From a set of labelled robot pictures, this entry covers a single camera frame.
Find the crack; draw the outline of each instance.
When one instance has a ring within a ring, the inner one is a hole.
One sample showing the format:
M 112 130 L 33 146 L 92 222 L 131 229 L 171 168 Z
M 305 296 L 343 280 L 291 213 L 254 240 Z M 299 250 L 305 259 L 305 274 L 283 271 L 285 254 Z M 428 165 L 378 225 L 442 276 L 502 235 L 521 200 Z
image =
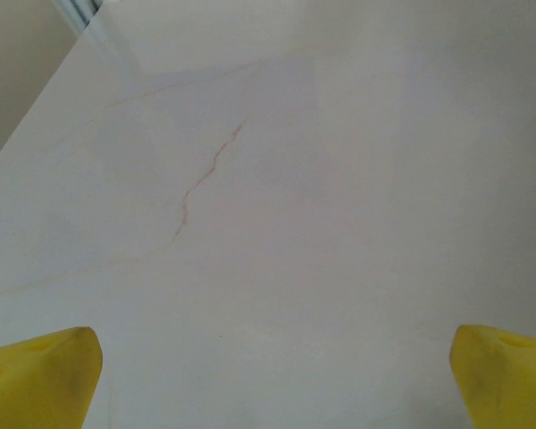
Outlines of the crack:
M 170 246 L 172 246 L 172 244 L 179 237 L 179 235 L 182 232 L 183 228 L 188 224 L 188 200 L 190 198 L 190 194 L 192 194 L 192 192 L 195 189 L 197 189 L 200 185 L 202 185 L 203 182 L 206 181 L 206 179 L 208 179 L 211 176 L 211 174 L 213 174 L 213 172 L 216 170 L 216 165 L 218 164 L 219 156 L 222 154 L 222 152 L 224 151 L 224 149 L 226 149 L 226 147 L 228 145 L 230 145 L 231 143 L 234 143 L 236 141 L 236 139 L 239 137 L 240 132 L 244 128 L 244 125 L 247 123 L 247 120 L 248 120 L 248 117 L 246 117 L 244 119 L 244 121 L 242 121 L 240 123 L 240 125 L 237 127 L 237 129 L 235 129 L 232 132 L 232 135 L 231 135 L 230 139 L 225 141 L 224 144 L 222 144 L 222 146 L 216 151 L 216 154 L 214 154 L 213 163 L 212 163 L 211 167 L 197 181 L 197 183 L 195 183 L 189 190 L 187 190 L 187 192 L 185 192 L 185 195 L 182 198 L 182 220 L 180 221 L 179 226 L 175 230 L 175 233 L 172 236 L 171 242 L 165 247 L 165 249 L 167 249 Z
M 139 261 L 140 261 L 139 257 L 131 257 L 131 258 L 115 259 L 113 261 L 107 261 L 102 264 L 83 265 L 80 268 L 77 268 L 75 270 L 67 270 L 62 273 L 50 275 L 48 277 L 35 280 L 33 282 L 24 283 L 18 286 L 11 286 L 5 290 L 0 290 L 0 297 L 4 295 L 12 295 L 14 293 L 23 292 L 26 290 L 36 290 L 42 287 L 51 286 L 53 283 L 55 283 L 59 279 L 62 279 L 63 277 L 72 277 L 74 275 L 78 275 L 82 273 L 95 273 L 105 268 L 110 268 L 114 265 L 135 264 Z
M 119 98 L 119 99 L 113 101 L 112 103 L 110 103 L 109 105 L 104 106 L 101 109 L 101 111 L 103 112 L 106 109 L 109 109 L 109 108 L 114 107 L 116 105 L 122 105 L 123 103 L 127 103 L 127 102 L 132 101 L 132 100 L 139 100 L 141 98 L 149 97 L 149 96 L 152 96 L 152 95 L 157 94 L 159 92 L 166 91 L 168 89 L 173 89 L 173 88 L 178 88 L 178 87 L 187 87 L 187 86 L 190 86 L 190 85 L 198 85 L 198 84 L 201 84 L 201 83 L 211 82 L 213 80 L 219 80 L 219 79 L 222 79 L 222 78 L 224 78 L 224 77 L 226 77 L 226 76 L 228 76 L 228 75 L 230 75 L 232 73 L 236 73 L 236 72 L 240 72 L 242 70 L 248 69 L 248 68 L 252 67 L 253 65 L 255 65 L 256 63 L 259 63 L 259 61 L 254 61 L 252 63 L 246 63 L 246 64 L 243 64 L 243 65 L 240 65 L 239 67 L 237 67 L 235 69 L 232 69 L 232 70 L 228 70 L 225 73 L 220 74 L 218 76 L 212 76 L 210 78 L 206 78 L 206 79 L 202 79 L 202 80 L 190 80 L 190 81 L 185 81 L 185 82 L 177 82 L 177 83 L 173 83 L 171 85 L 168 85 L 166 87 L 152 89 L 152 90 L 150 90 L 150 91 L 148 91 L 148 92 L 146 92 L 144 94 L 140 94 L 138 96 Z
M 206 79 L 203 79 L 203 80 L 192 80 L 192 81 L 188 81 L 188 82 L 177 82 L 177 83 L 174 83 L 172 85 L 169 85 L 169 86 L 166 86 L 166 87 L 163 87 L 163 88 L 152 89 L 152 90 L 150 90 L 150 91 L 148 91 L 146 93 L 140 94 L 138 96 L 119 98 L 119 99 L 113 101 L 112 103 L 109 103 L 108 105 L 104 105 L 91 118 L 87 119 L 86 121 L 84 121 L 83 123 L 81 123 L 79 125 L 76 125 L 71 130 L 65 132 L 60 138 L 56 139 L 56 142 L 53 143 L 52 145 L 47 146 L 47 147 L 42 147 L 41 149 L 39 149 L 38 154 L 41 154 L 42 152 L 50 150 L 50 149 L 52 149 L 54 147 L 60 146 L 67 139 L 70 139 L 70 138 L 74 137 L 74 135 L 76 135 L 79 131 L 81 131 L 82 128 L 85 128 L 85 127 L 91 125 L 93 122 L 96 122 L 99 119 L 101 119 L 101 116 L 103 115 L 103 113 L 106 110 L 111 109 L 112 107 L 115 107 L 117 105 L 122 105 L 124 103 L 129 102 L 129 101 L 139 100 L 139 99 L 145 98 L 145 97 L 150 97 L 150 96 L 152 96 L 154 94 L 157 94 L 157 93 L 162 92 L 162 91 L 166 91 L 168 89 L 173 89 L 173 88 L 178 88 L 178 87 L 186 87 L 186 86 L 189 86 L 189 85 L 198 85 L 198 84 L 201 84 L 201 83 L 207 83 L 207 82 L 211 82 L 211 81 L 214 81 L 214 80 L 219 80 L 219 79 L 222 79 L 222 78 L 224 78 L 224 77 L 226 77 L 226 76 L 228 76 L 228 75 L 230 75 L 232 73 L 236 73 L 236 72 L 240 72 L 242 70 L 248 69 L 248 68 L 252 67 L 255 64 L 259 64 L 259 66 L 258 66 L 258 70 L 255 70 L 252 73 L 252 75 L 250 76 L 250 78 L 253 78 L 263 68 L 263 66 L 264 66 L 264 61 L 263 60 L 253 61 L 252 63 L 246 63 L 246 64 L 243 64 L 243 65 L 240 65 L 239 67 L 237 67 L 235 69 L 228 70 L 225 73 L 220 74 L 218 76 L 213 76 L 213 77 L 206 78 Z

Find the yellow plastic part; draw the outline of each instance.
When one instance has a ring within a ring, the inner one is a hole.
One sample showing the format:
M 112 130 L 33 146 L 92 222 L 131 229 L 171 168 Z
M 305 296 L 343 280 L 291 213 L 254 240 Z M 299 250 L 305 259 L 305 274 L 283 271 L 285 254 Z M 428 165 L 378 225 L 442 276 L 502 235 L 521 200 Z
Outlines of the yellow plastic part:
M 0 429 L 81 428 L 101 365 L 89 328 L 0 348 Z
M 450 364 L 476 429 L 536 429 L 535 339 L 460 326 Z

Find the yellow object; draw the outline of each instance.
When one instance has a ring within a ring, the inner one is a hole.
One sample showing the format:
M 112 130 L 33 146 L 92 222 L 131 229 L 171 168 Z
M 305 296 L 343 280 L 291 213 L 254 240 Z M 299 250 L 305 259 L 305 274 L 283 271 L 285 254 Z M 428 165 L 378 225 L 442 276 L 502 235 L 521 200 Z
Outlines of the yellow object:
M 81 428 L 101 365 L 89 328 L 0 348 L 0 429 Z
M 460 326 L 450 364 L 476 429 L 536 429 L 536 340 Z

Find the white surface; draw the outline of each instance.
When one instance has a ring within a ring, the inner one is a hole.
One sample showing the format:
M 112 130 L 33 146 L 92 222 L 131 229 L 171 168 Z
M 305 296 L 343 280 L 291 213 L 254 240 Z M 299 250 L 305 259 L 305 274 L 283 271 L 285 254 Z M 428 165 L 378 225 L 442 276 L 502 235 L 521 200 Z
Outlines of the white surface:
M 536 4 L 106 4 L 0 155 L 0 345 L 93 326 L 86 428 L 463 428 L 536 335 Z

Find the white wall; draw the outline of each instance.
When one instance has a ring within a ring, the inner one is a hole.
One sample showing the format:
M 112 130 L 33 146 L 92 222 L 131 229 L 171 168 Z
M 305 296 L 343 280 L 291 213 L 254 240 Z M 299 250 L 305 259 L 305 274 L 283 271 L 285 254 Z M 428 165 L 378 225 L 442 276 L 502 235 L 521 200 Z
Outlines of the white wall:
M 0 149 L 74 42 L 51 0 L 0 0 Z

